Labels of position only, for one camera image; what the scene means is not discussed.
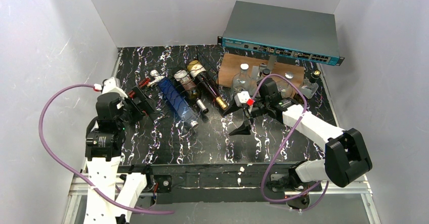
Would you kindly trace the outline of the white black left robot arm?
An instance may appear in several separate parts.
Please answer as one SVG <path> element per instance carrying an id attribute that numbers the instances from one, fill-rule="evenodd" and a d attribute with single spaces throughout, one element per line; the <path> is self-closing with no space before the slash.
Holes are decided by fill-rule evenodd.
<path id="1" fill-rule="evenodd" d="M 116 190 L 121 149 L 125 141 L 124 124 L 133 121 L 136 105 L 118 86 L 103 86 L 96 102 L 97 117 L 88 127 L 85 157 L 88 189 L 84 223 L 129 223 L 133 208 L 149 178 L 145 172 L 123 176 L 120 191 Z"/>

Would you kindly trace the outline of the clear bottle grey label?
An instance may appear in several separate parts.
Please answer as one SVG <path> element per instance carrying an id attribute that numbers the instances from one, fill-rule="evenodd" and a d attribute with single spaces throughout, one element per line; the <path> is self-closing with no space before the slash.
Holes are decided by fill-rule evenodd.
<path id="1" fill-rule="evenodd" d="M 232 78 L 231 96 L 234 97 L 237 93 L 247 91 L 250 93 L 251 78 L 248 75 L 249 65 L 243 63 L 240 65 L 240 71 Z"/>

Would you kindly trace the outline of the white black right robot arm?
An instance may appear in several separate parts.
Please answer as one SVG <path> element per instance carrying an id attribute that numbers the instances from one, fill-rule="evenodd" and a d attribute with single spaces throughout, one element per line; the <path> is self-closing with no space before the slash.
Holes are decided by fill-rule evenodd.
<path id="1" fill-rule="evenodd" d="M 256 117 L 269 115 L 282 124 L 294 127 L 319 147 L 324 148 L 323 160 L 302 161 L 288 170 L 284 184 L 289 188 L 317 181 L 330 181 L 345 187 L 372 168 L 372 161 L 362 134 L 351 128 L 342 129 L 325 122 L 292 98 L 282 98 L 271 78 L 261 84 L 260 97 L 252 99 L 247 91 L 235 93 L 224 114 L 243 110 L 246 120 L 230 132 L 230 136 L 249 135 Z"/>

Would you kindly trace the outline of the blue square glass bottle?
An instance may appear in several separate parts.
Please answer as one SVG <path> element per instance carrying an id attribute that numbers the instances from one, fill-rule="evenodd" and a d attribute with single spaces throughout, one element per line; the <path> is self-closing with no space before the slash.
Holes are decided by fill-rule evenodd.
<path id="1" fill-rule="evenodd" d="M 154 78 L 154 83 L 157 84 L 164 97 L 172 105 L 180 119 L 187 123 L 191 128 L 197 128 L 198 122 L 195 112 L 180 95 L 172 81 L 161 75 L 157 70 L 151 70 L 150 75 Z"/>

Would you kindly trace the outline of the clear bottle gold label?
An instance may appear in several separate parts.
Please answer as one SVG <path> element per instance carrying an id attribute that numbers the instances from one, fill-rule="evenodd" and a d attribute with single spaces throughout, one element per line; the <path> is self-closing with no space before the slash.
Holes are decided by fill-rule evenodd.
<path id="1" fill-rule="evenodd" d="M 311 74 L 311 76 L 309 78 L 305 78 L 302 83 L 297 87 L 298 91 L 297 93 L 294 95 L 294 99 L 299 102 L 300 104 L 304 103 L 304 100 L 302 99 L 302 97 L 299 95 L 298 92 L 300 92 L 306 99 L 306 101 L 308 102 L 313 95 L 316 93 L 319 85 L 317 83 L 318 79 L 321 76 L 321 71 L 320 70 L 314 70 Z"/>

